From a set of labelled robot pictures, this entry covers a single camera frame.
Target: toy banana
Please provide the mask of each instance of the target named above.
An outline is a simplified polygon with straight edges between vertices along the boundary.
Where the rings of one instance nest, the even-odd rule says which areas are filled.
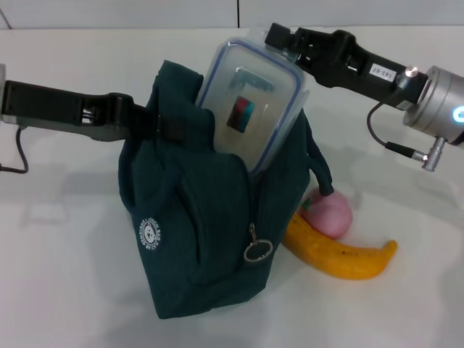
[[[331,276],[354,280],[380,274],[398,247],[393,240],[382,249],[341,244],[317,232],[297,213],[293,215],[282,243],[307,264]]]

